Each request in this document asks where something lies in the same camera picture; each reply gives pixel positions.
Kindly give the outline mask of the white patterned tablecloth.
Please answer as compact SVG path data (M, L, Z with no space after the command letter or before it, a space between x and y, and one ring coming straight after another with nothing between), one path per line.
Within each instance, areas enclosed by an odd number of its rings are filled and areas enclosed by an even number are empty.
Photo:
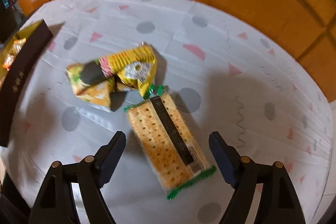
M77 162L114 133L127 145L102 193L118 223L218 223L232 188L219 172L168 201L125 108L138 92L114 95L113 110L76 98L66 67L150 44L155 83L174 98L210 162L213 131L255 162L284 163L307 222L325 189L333 150L329 102L305 69L271 39L224 12L190 0L54 0L44 20L54 37L17 104L1 157L21 196L33 205L53 161Z

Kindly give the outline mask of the orange nut snack bag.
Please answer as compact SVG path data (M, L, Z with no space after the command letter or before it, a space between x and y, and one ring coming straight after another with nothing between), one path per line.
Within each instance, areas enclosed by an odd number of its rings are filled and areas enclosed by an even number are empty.
M26 38L14 40L13 45L11 46L9 53L5 56L5 60L2 65L2 67L5 68L7 71L10 70L11 65L13 64L15 58L23 48L25 42Z

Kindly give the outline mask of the gold rectangular tin box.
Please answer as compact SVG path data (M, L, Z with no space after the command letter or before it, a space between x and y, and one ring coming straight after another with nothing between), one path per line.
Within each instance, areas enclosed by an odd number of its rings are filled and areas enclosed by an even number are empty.
M4 57L16 40L26 41L10 69L1 67L1 76L5 78L1 86L2 147L8 146L15 108L26 79L52 36L46 22L39 20L14 34L1 52L1 62L4 62Z

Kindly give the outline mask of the cracker pack green ends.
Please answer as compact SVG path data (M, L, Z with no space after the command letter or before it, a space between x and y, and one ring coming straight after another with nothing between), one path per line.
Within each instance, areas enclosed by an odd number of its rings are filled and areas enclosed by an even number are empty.
M169 201L217 171L163 86L151 86L144 101L124 111Z

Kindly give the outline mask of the yellow green foil snack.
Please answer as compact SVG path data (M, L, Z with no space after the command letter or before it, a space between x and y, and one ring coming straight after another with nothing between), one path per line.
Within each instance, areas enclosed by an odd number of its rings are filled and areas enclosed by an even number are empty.
M66 75L76 98L91 105L110 109L110 95L114 92L113 76L107 77L100 60L73 63L66 68Z

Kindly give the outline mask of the yellow striped snack bag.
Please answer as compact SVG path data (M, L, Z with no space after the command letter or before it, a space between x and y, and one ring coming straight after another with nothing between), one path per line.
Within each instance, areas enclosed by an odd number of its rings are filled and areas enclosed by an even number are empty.
M99 64L106 78L117 76L125 85L137 89L142 98L149 96L157 70L157 58L149 44L100 57Z

